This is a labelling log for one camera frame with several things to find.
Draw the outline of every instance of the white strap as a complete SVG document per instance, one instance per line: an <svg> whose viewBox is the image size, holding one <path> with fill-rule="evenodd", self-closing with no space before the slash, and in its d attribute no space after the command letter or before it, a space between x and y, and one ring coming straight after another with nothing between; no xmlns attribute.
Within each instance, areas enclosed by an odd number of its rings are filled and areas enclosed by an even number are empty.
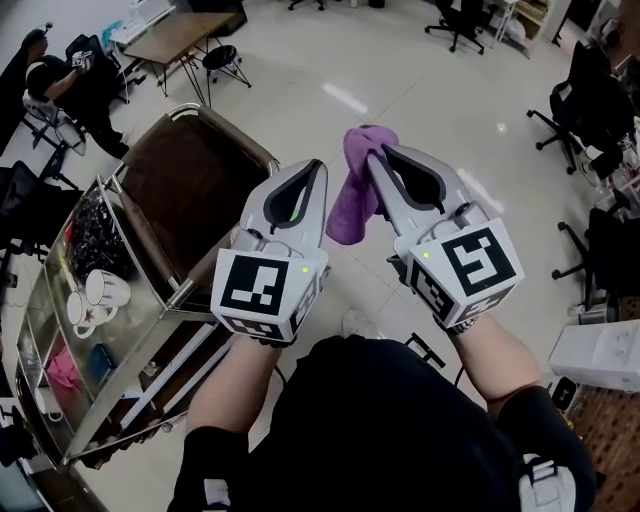
<svg viewBox="0 0 640 512"><path fill-rule="evenodd" d="M27 68L27 74L25 75L25 79L29 78L29 74L36 68L40 67L40 66L45 66L44 62L34 62L33 64L31 64L28 68Z"/></svg>
<svg viewBox="0 0 640 512"><path fill-rule="evenodd" d="M571 472L548 460L531 465L537 455L524 456L531 469L520 478L520 507L522 512L573 512L576 502L575 480Z"/></svg>

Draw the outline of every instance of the cup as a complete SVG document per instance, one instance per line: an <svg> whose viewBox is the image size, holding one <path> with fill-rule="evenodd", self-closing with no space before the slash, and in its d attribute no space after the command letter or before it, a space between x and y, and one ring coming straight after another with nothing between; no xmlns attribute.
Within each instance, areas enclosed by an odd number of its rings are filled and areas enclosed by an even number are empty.
<svg viewBox="0 0 640 512"><path fill-rule="evenodd" d="M36 389L34 399L38 406L38 410L42 414L48 416L50 421L55 423L62 419L62 409L60 409L58 401L56 400L53 391L51 391L51 388Z"/></svg>
<svg viewBox="0 0 640 512"><path fill-rule="evenodd" d="M92 270L87 277L85 291L89 304L120 308L131 299L129 284L106 270Z"/></svg>
<svg viewBox="0 0 640 512"><path fill-rule="evenodd" d="M67 299L67 316L73 325L76 336L81 339L93 334L98 325L110 321L118 308L94 306L89 303L87 296L82 292L72 292Z"/></svg>

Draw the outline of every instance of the white floor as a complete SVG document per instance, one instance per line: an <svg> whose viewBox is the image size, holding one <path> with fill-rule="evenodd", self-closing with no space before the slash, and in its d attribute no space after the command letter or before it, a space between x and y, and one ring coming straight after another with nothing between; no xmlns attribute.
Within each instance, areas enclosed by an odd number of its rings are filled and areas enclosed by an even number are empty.
<svg viewBox="0 0 640 512"><path fill-rule="evenodd" d="M550 277L554 268L576 259L556 224L566 220L584 226L593 191L580 175L565 173L558 146L535 149L549 131L525 112L548 111L552 87L568 74L571 34L563 48L542 41L531 60L505 45L487 48L483 56L471 48L451 54L448 38L424 33L438 14L419 1L389 0L383 10L352 10L347 2L331 2L325 12L306 2L289 12L283 1L254 0L247 8L249 23L230 41L241 52L242 69L254 86L247 89L221 77L212 89L213 108L283 165L322 159L330 174L329 205L346 175L342 137L363 123L392 128L401 143L458 169L488 211L502 215L527 274L496 316L544 366L568 321L568 306L580 297L579 283ZM485 34L482 39L490 38ZM330 93L336 90L342 91L339 97ZM133 129L135 139L174 105L195 101L182 70L169 78L169 93L165 99L150 77L131 92L131 105L114 112L114 125ZM69 156L64 172L86 186L96 173L108 175L115 164L91 142L84 158ZM390 225L380 218L367 225L365 241L356 246L340 247L325 238L333 272L299 341L283 355L285 374L293 372L296 359L313 343L338 332L342 313L356 305L389 337L403 341L417 332L447 363L444 375L455 376L459 361L449 341L385 262L393 240ZM15 365L11 347L23 314L19 305L29 288L22 263L31 279L37 270L28 258L13 264L21 284L7 296L17 306L2 311L8 375ZM277 379L272 384L254 441L269 425L269 404L280 390ZM478 399L468 381L463 380L462 388ZM172 495L181 442L179 426L119 452L98 472L82 468L82 473L110 510L163 510Z"/></svg>

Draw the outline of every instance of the office chair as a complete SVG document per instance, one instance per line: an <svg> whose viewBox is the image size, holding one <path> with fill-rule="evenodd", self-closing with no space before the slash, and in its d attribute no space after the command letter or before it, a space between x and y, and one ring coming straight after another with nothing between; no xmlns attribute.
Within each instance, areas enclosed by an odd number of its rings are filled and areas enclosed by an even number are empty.
<svg viewBox="0 0 640 512"><path fill-rule="evenodd" d="M42 261L82 192L44 183L21 161L0 168L0 248L21 243L12 252L35 254Z"/></svg>
<svg viewBox="0 0 640 512"><path fill-rule="evenodd" d="M449 48L452 53L456 51L458 36L464 36L474 43L480 50L480 55L484 54L484 46L476 39L477 31L482 25L489 23L497 5L490 5L489 11L483 9L483 0L462 0L460 10L451 7L453 0L437 0L436 7L442 17L439 25L429 25L424 31L429 34L432 30L444 30L453 34L453 46Z"/></svg>
<svg viewBox="0 0 640 512"><path fill-rule="evenodd" d="M569 164L567 173L573 174L575 155L583 151L583 146L594 146L604 152L592 163L600 179L615 171L622 161L617 143L633 129L633 106L624 88L611 76L609 59L597 45L576 43L569 77L553 88L549 103L552 119L537 110L527 111L527 117L539 117L555 132L537 142L536 149L542 151L560 141Z"/></svg>
<svg viewBox="0 0 640 512"><path fill-rule="evenodd" d="M84 34L80 34L76 37L65 50L67 61L71 61L74 53L86 51L93 52L95 62L91 73L83 76L82 79L92 82L90 85L93 88L92 90L103 92L105 95L104 100L107 103L111 103L113 99L118 99L126 104L127 100L120 95L120 92L131 84L141 84L146 75L127 82L126 76L121 72L122 65L118 62L113 52L105 53L96 35L87 37Z"/></svg>
<svg viewBox="0 0 640 512"><path fill-rule="evenodd" d="M40 128L37 128L26 119L23 119L23 122L33 130L33 149L36 148L41 140L45 140L56 151L63 148L71 148L78 155L85 155L87 139L84 130L60 107L57 107L52 101L45 103L34 98L28 89L25 89L22 96L22 104L32 117L43 123ZM56 134L59 144L47 137L46 132L49 128Z"/></svg>
<svg viewBox="0 0 640 512"><path fill-rule="evenodd" d="M637 271L640 251L640 219L620 221L614 215L621 208L630 208L629 199L619 190L614 190L614 205L607 211L593 208L589 213L589 229L585 232L589 247L577 237L566 222L558 229L566 231L578 249L582 262L569 270L554 270L554 281L575 274L586 273L585 294L582 302L585 311L591 308L593 279L601 290L617 297L640 295L640 273Z"/></svg>

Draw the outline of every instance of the purple cloth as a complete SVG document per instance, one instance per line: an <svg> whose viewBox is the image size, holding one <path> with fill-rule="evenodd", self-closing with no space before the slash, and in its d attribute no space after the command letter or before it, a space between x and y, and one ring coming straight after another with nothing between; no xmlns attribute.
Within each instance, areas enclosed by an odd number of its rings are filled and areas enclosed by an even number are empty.
<svg viewBox="0 0 640 512"><path fill-rule="evenodd" d="M344 136L349 174L327 221L327 235L342 245L364 239L365 225L378 209L378 197L367 167L367 155L384 156L383 144L398 144L398 136L384 126L363 125Z"/></svg>

